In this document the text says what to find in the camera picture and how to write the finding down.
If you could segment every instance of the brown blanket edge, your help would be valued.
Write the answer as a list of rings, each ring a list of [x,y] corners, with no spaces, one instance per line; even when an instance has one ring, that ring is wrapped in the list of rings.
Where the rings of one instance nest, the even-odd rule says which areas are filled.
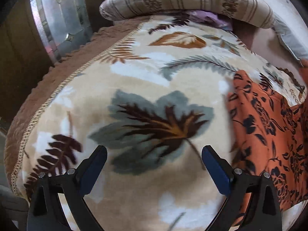
[[[121,21],[115,26],[103,27],[98,33],[93,34],[91,42],[80,46],[78,50],[66,54],[67,56],[61,59],[61,63],[55,63],[55,67],[49,68],[49,72],[44,75],[37,87],[32,89],[31,94],[28,95],[20,107],[7,133],[7,141],[4,148],[4,166],[10,186],[11,174],[18,161],[20,142],[30,120],[38,108],[71,73],[121,40],[128,33],[136,29],[141,22],[149,18],[149,16],[137,17],[127,21]]]

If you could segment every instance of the pillow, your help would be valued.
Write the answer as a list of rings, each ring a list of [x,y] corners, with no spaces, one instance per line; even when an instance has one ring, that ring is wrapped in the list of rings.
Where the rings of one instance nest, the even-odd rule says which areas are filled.
[[[308,59],[307,48],[300,43],[283,19],[275,14],[273,24],[281,45],[284,46],[300,64],[302,59]]]
[[[261,28],[270,28],[274,19],[272,9],[263,0],[105,0],[100,13],[108,20],[118,21],[179,9],[211,11]]]
[[[257,28],[238,20],[233,20],[233,29],[233,33],[252,52],[260,55],[279,70],[287,73],[296,87],[305,85],[298,72],[298,68],[300,67],[299,62],[281,45],[276,34],[277,32],[274,29]]]

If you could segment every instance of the orange cloth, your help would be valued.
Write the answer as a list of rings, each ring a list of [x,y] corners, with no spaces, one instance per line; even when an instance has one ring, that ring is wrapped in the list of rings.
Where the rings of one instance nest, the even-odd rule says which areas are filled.
[[[269,172],[282,211],[308,199],[306,102],[289,107],[286,99],[272,90],[267,77],[262,76],[257,84],[243,70],[235,74],[234,87],[235,93],[228,95],[235,147],[239,148],[233,167],[252,175]],[[246,194],[241,213],[249,197]]]

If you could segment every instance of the blanket trim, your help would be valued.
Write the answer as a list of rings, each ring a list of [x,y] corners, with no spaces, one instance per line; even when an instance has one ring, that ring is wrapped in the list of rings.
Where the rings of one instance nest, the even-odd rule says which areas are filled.
[[[130,33],[128,33],[125,37],[123,37],[121,40],[119,40],[118,42],[116,42],[114,45],[112,45],[111,47],[107,48],[106,50],[104,50],[102,53],[100,53],[99,55],[97,55],[96,57],[94,57],[93,59],[91,59],[90,61],[88,61],[87,63],[85,63],[84,65],[82,65],[80,68],[78,68],[76,71],[74,71],[72,74],[70,74],[63,82],[61,82],[58,87],[56,88],[56,90],[53,91],[53,93],[50,95],[50,97],[38,108],[38,110],[36,110],[34,116],[31,118],[25,132],[23,133],[23,137],[21,139],[20,145],[19,145],[19,151],[18,151],[18,158],[17,158],[17,162],[15,163],[13,172],[11,174],[10,177],[10,182],[11,182],[11,189],[13,191],[13,193],[17,196],[20,195],[20,193],[18,193],[18,189],[16,186],[16,180],[19,174],[19,171],[22,167],[22,163],[23,163],[23,155],[24,155],[24,149],[26,147],[26,144],[28,142],[29,139],[29,135],[31,134],[33,128],[35,127],[35,125],[37,124],[37,122],[40,119],[40,116],[42,115],[42,113],[45,111],[45,109],[49,106],[49,104],[53,101],[53,99],[58,95],[58,93],[69,83],[71,82],[78,74],[80,74],[82,71],[84,71],[87,67],[89,67],[93,62],[99,60],[102,56],[104,56],[107,52],[111,51],[113,48],[115,48],[116,46],[118,46],[119,44],[121,44],[123,41],[126,41],[129,37],[131,37],[133,34],[135,34],[137,31],[139,31],[142,26],[147,23],[147,22],[151,22],[153,20],[153,16],[150,17],[149,20],[141,22],[138,27],[136,29],[134,29],[133,31],[131,31]]]

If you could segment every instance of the brown leaf print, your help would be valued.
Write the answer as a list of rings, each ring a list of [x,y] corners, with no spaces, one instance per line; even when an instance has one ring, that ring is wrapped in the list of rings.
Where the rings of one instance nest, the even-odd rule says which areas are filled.
[[[294,77],[293,73],[291,71],[289,71],[288,69],[284,69],[284,68],[280,68],[280,67],[276,67],[278,70],[285,72],[287,75],[290,76],[293,84],[295,85],[295,87],[298,89],[299,91],[299,95],[298,95],[298,100],[303,103],[305,101],[304,98],[304,94],[305,94],[305,86],[301,85],[296,78]]]
[[[188,102],[178,90],[154,102],[117,90],[108,107],[116,121],[101,127],[89,138],[109,149],[123,151],[111,160],[116,173],[139,175],[158,169],[175,161],[187,148],[204,168],[193,139],[209,128],[213,108]]]
[[[174,19],[172,20],[172,23],[170,24],[159,24],[155,28],[151,28],[149,30],[149,34],[152,34],[155,31],[158,30],[166,30],[170,27],[176,27],[176,26],[184,26],[189,23],[189,20],[186,18],[186,15],[180,15],[180,16],[175,16]]]
[[[275,71],[270,71],[270,70],[266,69],[265,67],[263,67],[263,69],[264,69],[265,72],[269,75],[269,78],[270,78],[273,82],[277,83],[277,84],[279,85],[280,88],[283,88],[283,79],[280,78],[280,77],[278,76],[278,74],[277,74]]]
[[[214,43],[214,46],[223,48],[223,49],[227,49],[228,51],[230,51],[231,53],[241,56],[240,53],[237,51],[238,47],[235,44],[232,44],[231,42],[228,42],[224,39],[221,39],[217,36],[214,35],[202,35],[202,37],[206,38],[206,39],[210,39],[212,41],[220,41],[218,43]]]
[[[247,46],[246,44],[244,44],[244,42],[242,42],[238,37],[236,42],[238,43],[239,46],[242,46],[244,49],[249,50],[252,54],[256,54],[255,52],[252,52]]]
[[[203,48],[206,47],[206,42],[201,38],[186,33],[186,32],[174,32],[172,34],[163,35],[157,41],[152,42],[149,46],[164,46],[171,45],[180,48]]]
[[[117,61],[125,63],[126,60],[144,60],[148,57],[141,57],[135,55],[132,50],[132,45],[135,43],[133,38],[128,38],[122,41],[118,46],[112,48],[107,54],[101,57],[100,62],[106,61],[107,63],[114,64]]]
[[[298,100],[298,97],[296,96],[296,94],[295,94],[295,92],[294,92],[293,89],[290,89],[290,93],[291,93],[292,97],[294,98],[295,102],[296,102],[297,104],[300,104],[300,102],[299,102],[299,100]]]
[[[148,113],[147,110],[140,109],[136,104],[134,105],[119,105],[123,110],[120,112],[126,113],[130,116],[130,119],[137,120],[142,122],[142,125],[125,125],[124,127],[133,128],[132,131],[126,133],[124,136],[131,135],[151,135],[144,141],[156,140],[155,145],[148,150],[143,157],[146,157],[149,153],[153,152],[155,149],[167,146],[159,156],[158,159],[164,157],[174,151],[176,151],[185,140],[189,143],[192,150],[198,156],[202,168],[204,169],[203,161],[200,157],[200,154],[195,147],[195,145],[189,140],[189,138],[193,137],[198,129],[206,122],[207,120],[203,120],[198,122],[198,119],[204,114],[199,114],[190,111],[188,115],[183,114],[181,119],[177,119],[174,113],[173,106],[165,106],[165,114],[167,119],[163,119],[158,116],[156,113]]]
[[[76,165],[77,160],[73,150],[82,152],[81,143],[72,138],[72,123],[71,115],[68,112],[68,118],[70,122],[70,136],[53,135],[52,138],[55,142],[49,143],[51,149],[47,149],[48,155],[43,155],[37,159],[37,165],[33,168],[33,172],[27,178],[27,182],[24,184],[28,200],[31,201],[33,189],[36,185],[36,180],[40,172],[45,174],[51,174],[52,176],[61,175],[65,173],[69,168],[69,161]]]
[[[232,18],[238,10],[238,0],[223,0],[223,1],[224,3],[222,4],[222,6],[224,7],[224,10],[221,11],[221,14]]]

